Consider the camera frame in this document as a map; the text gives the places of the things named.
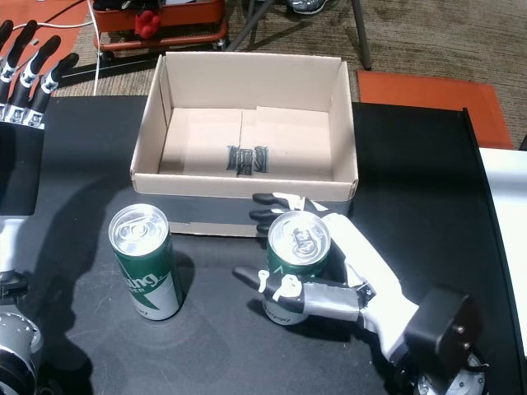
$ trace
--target can lid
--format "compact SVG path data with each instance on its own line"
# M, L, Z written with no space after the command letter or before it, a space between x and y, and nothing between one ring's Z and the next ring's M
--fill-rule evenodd
M115 214L108 229L114 249L132 257L156 251L168 232L168 220L163 211L149 204L125 207Z
M276 255L291 265L318 263L331 246L325 223L307 211L290 211L279 216L269 229L268 240Z

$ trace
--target black table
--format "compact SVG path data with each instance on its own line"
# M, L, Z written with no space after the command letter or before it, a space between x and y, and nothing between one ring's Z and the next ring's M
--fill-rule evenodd
M386 393L374 336L350 323L283 328L263 316L256 294L231 275L236 264L264 265L254 239L175 236L183 308L161 323L133 310L107 228L120 208L152 202L128 175L145 100L50 105L37 210L18 244L30 277L22 308L46 340L42 377L76 395ZM505 254L463 114L355 104L354 119L354 223L410 300L435 283L473 294L491 393L525 393Z

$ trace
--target cardboard box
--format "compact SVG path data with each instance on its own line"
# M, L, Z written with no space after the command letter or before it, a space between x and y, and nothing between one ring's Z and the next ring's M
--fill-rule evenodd
M347 213L358 181L347 64L167 53L130 174L176 233L256 235L253 193L295 193Z

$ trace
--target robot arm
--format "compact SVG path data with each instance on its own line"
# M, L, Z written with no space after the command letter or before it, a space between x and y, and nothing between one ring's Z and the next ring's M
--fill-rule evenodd
M418 306L403 295L399 279L347 217L297 195L255 194L253 199L285 207L251 212L260 222L260 232L267 232L270 223L289 209L319 216L332 248L340 250L347 280L340 284L245 266L234 268L237 278L293 312L347 321L362 318L365 329L378 335L384 357L396 367L410 357L434 393L445 393L456 377L466 374L462 369L473 361L473 344L482 327L468 295L433 288Z
M0 49L11 35L12 21L0 26ZM37 29L30 21L16 38L5 59L0 59L0 394L33 395L39 367L40 330L18 309L27 292L27 280L16 272L16 236L26 218L33 214L40 182L40 161L44 144L41 123L45 106L58 79L73 67L78 56L69 55L43 80L29 104L33 83L46 60L60 45L52 37L28 62L8 99L12 80L24 48ZM27 115L35 122L21 125Z

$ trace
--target carpet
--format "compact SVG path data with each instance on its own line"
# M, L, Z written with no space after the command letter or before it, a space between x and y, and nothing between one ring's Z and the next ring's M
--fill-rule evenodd
M527 2L525 0L363 0L373 69L449 77L496 89L515 147L527 133ZM231 37L245 23L246 0L227 4ZM82 28L74 49L93 63L93 30ZM349 0L329 0L315 16L298 16L278 3L240 46L242 50L337 56L348 62L352 99L361 69ZM100 95L146 95L152 71L100 81ZM92 82L58 95L90 95Z

